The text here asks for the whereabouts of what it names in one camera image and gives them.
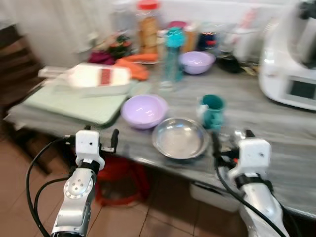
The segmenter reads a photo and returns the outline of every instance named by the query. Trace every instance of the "green mug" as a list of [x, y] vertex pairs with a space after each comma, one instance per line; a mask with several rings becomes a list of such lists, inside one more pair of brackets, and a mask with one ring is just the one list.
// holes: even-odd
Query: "green mug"
[[206, 129], [219, 131], [224, 123], [225, 101], [218, 95], [204, 95], [198, 99], [197, 116]]

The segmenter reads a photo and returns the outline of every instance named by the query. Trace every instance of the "cutting board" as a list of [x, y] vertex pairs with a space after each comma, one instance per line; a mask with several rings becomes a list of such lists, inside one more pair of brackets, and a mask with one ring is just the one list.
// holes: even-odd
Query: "cutting board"
[[51, 84], [35, 92], [23, 104], [104, 126], [116, 117], [127, 97], [128, 95], [86, 97], [76, 90]]

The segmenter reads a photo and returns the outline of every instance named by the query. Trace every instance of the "stainless steel bowl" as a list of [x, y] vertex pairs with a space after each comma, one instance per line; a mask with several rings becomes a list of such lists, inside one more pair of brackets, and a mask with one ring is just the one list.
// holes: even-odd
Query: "stainless steel bowl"
[[205, 129], [187, 118], [168, 118], [153, 132], [153, 145], [167, 157], [190, 159], [207, 148], [209, 135]]

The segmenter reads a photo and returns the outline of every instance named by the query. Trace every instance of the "gray marble countertop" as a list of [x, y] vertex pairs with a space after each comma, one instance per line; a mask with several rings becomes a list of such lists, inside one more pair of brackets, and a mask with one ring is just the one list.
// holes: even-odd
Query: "gray marble countertop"
[[[151, 82], [157, 90], [158, 74]], [[185, 76], [175, 92], [164, 95], [171, 117], [197, 119], [197, 98], [217, 94], [227, 102], [226, 125], [249, 128], [271, 143], [269, 178], [276, 198], [288, 209], [316, 219], [316, 114], [289, 108], [267, 99], [256, 78], [231, 75], [213, 68], [207, 74]], [[7, 120], [57, 136], [75, 134], [84, 122], [20, 104]], [[120, 130], [117, 153], [137, 162], [161, 168], [190, 180], [223, 188], [213, 167], [211, 147], [201, 158], [178, 163], [161, 155], [152, 145], [151, 130], [137, 131], [119, 117], [115, 125], [101, 130], [101, 142], [109, 144], [114, 128]]]

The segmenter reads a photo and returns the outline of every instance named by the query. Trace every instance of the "purple bowl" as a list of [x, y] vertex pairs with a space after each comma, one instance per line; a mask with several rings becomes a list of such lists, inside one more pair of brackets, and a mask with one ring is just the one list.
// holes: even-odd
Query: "purple bowl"
[[192, 51], [180, 56], [180, 63], [186, 73], [196, 75], [206, 72], [215, 62], [216, 57], [207, 52]]
[[157, 95], [137, 95], [125, 102], [121, 114], [132, 127], [148, 129], [165, 117], [168, 105]]

